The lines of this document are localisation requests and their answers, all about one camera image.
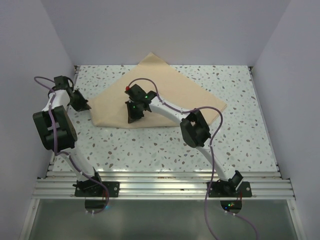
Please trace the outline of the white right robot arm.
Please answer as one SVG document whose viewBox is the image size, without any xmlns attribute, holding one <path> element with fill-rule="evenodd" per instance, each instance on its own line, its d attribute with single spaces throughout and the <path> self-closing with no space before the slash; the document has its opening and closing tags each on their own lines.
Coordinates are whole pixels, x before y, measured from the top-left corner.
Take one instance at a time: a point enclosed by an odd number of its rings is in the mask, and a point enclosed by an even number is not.
<svg viewBox="0 0 320 240">
<path fill-rule="evenodd" d="M 235 196 L 241 190 L 243 176 L 233 166 L 220 162 L 213 150 L 214 134 L 210 133 L 199 108 L 187 110 L 169 105 L 161 99 L 157 92 L 146 93 L 139 85 L 127 86 L 125 93 L 129 100 L 125 102 L 128 111 L 128 123 L 133 123 L 144 117 L 144 112 L 159 114 L 180 126 L 182 139 L 187 146 L 197 149 L 211 163 L 219 180 L 211 184 L 227 196 Z"/>
</svg>

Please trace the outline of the beige cloth drape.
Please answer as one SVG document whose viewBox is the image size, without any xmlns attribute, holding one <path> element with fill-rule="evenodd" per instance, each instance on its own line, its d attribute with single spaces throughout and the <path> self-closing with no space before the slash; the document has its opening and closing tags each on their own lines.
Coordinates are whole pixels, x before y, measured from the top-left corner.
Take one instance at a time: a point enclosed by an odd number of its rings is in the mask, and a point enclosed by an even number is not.
<svg viewBox="0 0 320 240">
<path fill-rule="evenodd" d="M 208 124 L 219 117 L 212 107 L 220 111 L 227 107 L 224 101 L 149 53 L 136 67 L 88 101 L 91 120 L 96 127 L 138 129 L 177 126 L 177 123 L 154 111 L 145 111 L 141 119 L 129 123 L 126 106 L 129 96 L 125 88 L 134 84 L 145 92 L 158 92 L 159 97 L 152 102 L 165 110 L 173 107 L 173 113 L 178 116 L 182 115 L 181 112 L 201 108 Z"/>
</svg>

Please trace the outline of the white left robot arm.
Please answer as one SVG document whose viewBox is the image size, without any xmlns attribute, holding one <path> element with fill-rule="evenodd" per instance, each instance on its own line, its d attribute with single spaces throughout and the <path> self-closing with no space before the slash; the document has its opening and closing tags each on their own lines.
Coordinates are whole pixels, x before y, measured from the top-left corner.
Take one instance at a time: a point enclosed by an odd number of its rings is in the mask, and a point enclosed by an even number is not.
<svg viewBox="0 0 320 240">
<path fill-rule="evenodd" d="M 52 151 L 56 157 L 62 157 L 69 164 L 79 185 L 88 182 L 87 192 L 95 197 L 101 195 L 104 184 L 77 146 L 77 131 L 67 113 L 68 107 L 76 112 L 90 110 L 88 100 L 67 76 L 57 76 L 53 80 L 35 76 L 34 81 L 48 89 L 47 104 L 41 111 L 32 115 L 44 148 Z"/>
</svg>

